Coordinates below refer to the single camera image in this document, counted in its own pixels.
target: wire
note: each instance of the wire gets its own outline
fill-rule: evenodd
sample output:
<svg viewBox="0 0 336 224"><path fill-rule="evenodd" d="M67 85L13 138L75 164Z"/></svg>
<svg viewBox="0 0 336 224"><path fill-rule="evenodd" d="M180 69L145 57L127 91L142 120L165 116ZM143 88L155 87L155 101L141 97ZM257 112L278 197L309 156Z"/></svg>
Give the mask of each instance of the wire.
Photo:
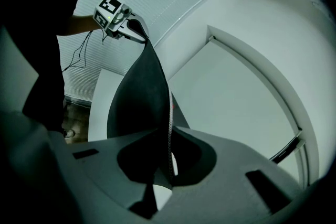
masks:
<svg viewBox="0 0 336 224"><path fill-rule="evenodd" d="M88 38L90 38L91 34L92 34L92 31L88 32L88 34L86 35L86 38L84 39L84 41L82 42L82 44L80 45L80 47L74 51L74 53L73 53L73 55L72 55L72 59L71 59L70 64L68 65L68 67L66 67L66 68L62 71L62 73L63 73L64 71L66 71L68 68L70 68L70 67L72 67L73 65L75 65L76 63L78 63L78 62L81 60L81 58L80 58L80 54L81 54L81 52L82 52L82 50L83 50L83 46L84 46L84 44L85 44L85 41L86 41ZM75 57L75 53L76 53L76 51L79 50L79 49L80 49L80 51L79 51L79 60L78 60L77 62L72 63L73 60L74 60L74 57Z"/></svg>
<svg viewBox="0 0 336 224"><path fill-rule="evenodd" d="M85 44L85 50L84 50L84 66L83 67L79 67L79 66L74 66L75 63L73 63L71 65L71 67L78 67L78 68L85 68L86 67L86 48L88 47L88 42L89 42L89 39L91 37L91 34L92 34L92 31L89 33L90 35L88 36L88 40L86 41L86 44Z"/></svg>
<svg viewBox="0 0 336 224"><path fill-rule="evenodd" d="M104 31L103 31L103 29L102 29L101 31L102 31L102 33L103 33L103 36L102 36L102 38L101 38L101 43L102 43L102 45L104 45L104 40L106 39L107 34L106 34L106 36L104 36ZM63 73L64 71L66 71L67 69L69 69L70 67L78 67L78 68L85 68L85 67L86 67L86 48L88 47L88 42L89 42L89 39L90 39L90 37L91 37L91 34L92 34L92 31L88 32L88 34L86 35L86 38L84 39L84 41L82 42L82 44L79 46L78 49L76 49L76 50L74 51L74 53L73 53L73 55L72 55L72 59L71 59L70 64L68 65L68 67L66 67L66 68L62 71L62 73ZM81 60L81 58L80 58L80 54L82 53L82 50L83 50L84 47L85 47L85 49L84 49L84 66L82 66L82 67L80 67L80 66L75 66L75 64L77 64L77 63L80 62L80 60ZM79 60L76 61L76 62L74 62L74 63L72 63L73 60L74 60L74 57L75 57L75 53L76 53L76 51L79 50L79 49L80 49L80 51L79 51L79 55L78 55Z"/></svg>
<svg viewBox="0 0 336 224"><path fill-rule="evenodd" d="M102 43L102 45L104 46L104 40L106 39L107 34L106 34L106 36L104 37L104 30L102 29L101 31L102 31L102 33L103 33L103 36L102 36L102 38L101 38L101 43Z"/></svg>

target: dark garment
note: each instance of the dark garment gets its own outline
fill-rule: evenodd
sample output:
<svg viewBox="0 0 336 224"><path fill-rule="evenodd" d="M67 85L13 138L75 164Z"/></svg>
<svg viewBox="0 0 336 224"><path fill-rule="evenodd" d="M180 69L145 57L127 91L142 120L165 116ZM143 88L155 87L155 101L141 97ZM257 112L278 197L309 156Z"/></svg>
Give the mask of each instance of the dark garment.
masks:
<svg viewBox="0 0 336 224"><path fill-rule="evenodd" d="M49 130L62 131L64 80L56 33L73 14L77 0L2 1L2 23L39 74L23 113Z"/></svg>

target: black cloth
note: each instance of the black cloth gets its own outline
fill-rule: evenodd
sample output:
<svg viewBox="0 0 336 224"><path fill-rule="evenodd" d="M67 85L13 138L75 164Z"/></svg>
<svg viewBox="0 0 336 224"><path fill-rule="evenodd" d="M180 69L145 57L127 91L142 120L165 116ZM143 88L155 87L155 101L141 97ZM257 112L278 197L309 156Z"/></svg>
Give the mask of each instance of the black cloth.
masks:
<svg viewBox="0 0 336 224"><path fill-rule="evenodd" d="M64 80L57 29L77 0L2 0L2 23L39 77L23 113L51 131L62 131Z"/></svg>
<svg viewBox="0 0 336 224"><path fill-rule="evenodd" d="M171 109L166 77L147 39L140 57L118 86L107 120L108 138L150 131L118 153L118 164L130 180L152 186L154 173L160 168L164 177L160 183L171 187Z"/></svg>

